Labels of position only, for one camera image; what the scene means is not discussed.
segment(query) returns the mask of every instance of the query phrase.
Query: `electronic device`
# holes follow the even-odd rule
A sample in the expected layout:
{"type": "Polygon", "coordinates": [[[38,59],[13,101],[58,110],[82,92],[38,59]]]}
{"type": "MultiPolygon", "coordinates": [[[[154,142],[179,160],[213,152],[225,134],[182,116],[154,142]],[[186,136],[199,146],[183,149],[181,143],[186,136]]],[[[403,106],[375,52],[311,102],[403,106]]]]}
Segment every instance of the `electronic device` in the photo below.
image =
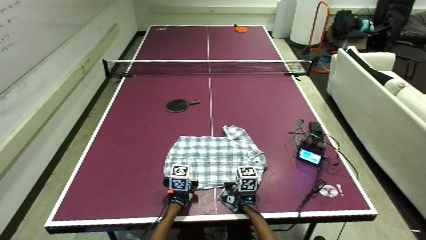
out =
{"type": "Polygon", "coordinates": [[[162,185],[173,191],[190,192],[197,189],[198,181],[189,179],[187,165],[173,164],[170,168],[170,176],[162,180],[162,185]]]}
{"type": "Polygon", "coordinates": [[[225,190],[234,192],[245,202],[251,204],[255,202],[258,186],[258,174],[255,168],[251,166],[239,166],[237,169],[235,182],[223,183],[225,190]]]}
{"type": "Polygon", "coordinates": [[[318,166],[323,160],[323,149],[300,144],[296,150],[296,159],[318,166]]]}

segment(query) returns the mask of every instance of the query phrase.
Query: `ping pong paddle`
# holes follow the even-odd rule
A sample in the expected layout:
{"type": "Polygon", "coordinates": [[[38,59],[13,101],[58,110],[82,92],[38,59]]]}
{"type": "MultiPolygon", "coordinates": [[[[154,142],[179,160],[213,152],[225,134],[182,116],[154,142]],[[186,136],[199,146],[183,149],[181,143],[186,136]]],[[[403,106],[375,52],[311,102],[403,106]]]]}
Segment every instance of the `ping pong paddle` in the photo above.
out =
{"type": "Polygon", "coordinates": [[[193,100],[187,102],[185,99],[174,99],[167,102],[165,109],[171,113],[185,112],[190,105],[199,104],[199,100],[193,100]]]}
{"type": "Polygon", "coordinates": [[[238,26],[237,24],[234,24],[234,30],[238,33],[245,33],[249,31],[249,29],[246,27],[238,26]]]}

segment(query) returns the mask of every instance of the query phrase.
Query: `small screen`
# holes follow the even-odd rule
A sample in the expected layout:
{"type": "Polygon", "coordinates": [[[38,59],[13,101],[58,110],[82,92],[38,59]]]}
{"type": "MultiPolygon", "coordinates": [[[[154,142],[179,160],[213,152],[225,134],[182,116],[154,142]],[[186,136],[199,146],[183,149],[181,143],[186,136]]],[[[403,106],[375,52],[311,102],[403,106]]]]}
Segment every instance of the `small screen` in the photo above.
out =
{"type": "Polygon", "coordinates": [[[298,151],[298,158],[312,163],[312,164],[319,164],[320,154],[314,153],[314,152],[300,148],[298,151]]]}

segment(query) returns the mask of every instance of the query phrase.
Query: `table tennis net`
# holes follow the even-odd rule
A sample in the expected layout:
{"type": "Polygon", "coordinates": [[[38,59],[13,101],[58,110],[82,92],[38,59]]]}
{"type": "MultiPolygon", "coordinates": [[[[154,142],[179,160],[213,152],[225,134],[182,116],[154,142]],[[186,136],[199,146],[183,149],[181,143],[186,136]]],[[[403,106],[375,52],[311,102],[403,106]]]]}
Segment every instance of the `table tennis net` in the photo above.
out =
{"type": "Polygon", "coordinates": [[[283,74],[283,61],[103,60],[106,77],[143,74],[283,74]]]}

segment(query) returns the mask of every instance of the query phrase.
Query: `net post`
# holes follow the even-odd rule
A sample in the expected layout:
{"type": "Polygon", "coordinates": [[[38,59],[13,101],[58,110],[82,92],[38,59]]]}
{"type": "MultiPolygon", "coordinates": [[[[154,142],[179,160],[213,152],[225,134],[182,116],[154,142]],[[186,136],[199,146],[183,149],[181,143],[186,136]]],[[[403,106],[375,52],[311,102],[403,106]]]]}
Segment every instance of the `net post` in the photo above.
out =
{"type": "Polygon", "coordinates": [[[319,57],[318,57],[318,56],[315,56],[315,57],[310,60],[308,68],[307,68],[307,71],[306,71],[306,75],[307,75],[307,76],[310,75],[312,66],[315,66],[315,65],[318,64],[318,61],[319,61],[319,57]]]}
{"type": "Polygon", "coordinates": [[[102,59],[102,66],[103,66],[105,77],[110,78],[110,72],[107,69],[107,61],[105,59],[102,59]]]}

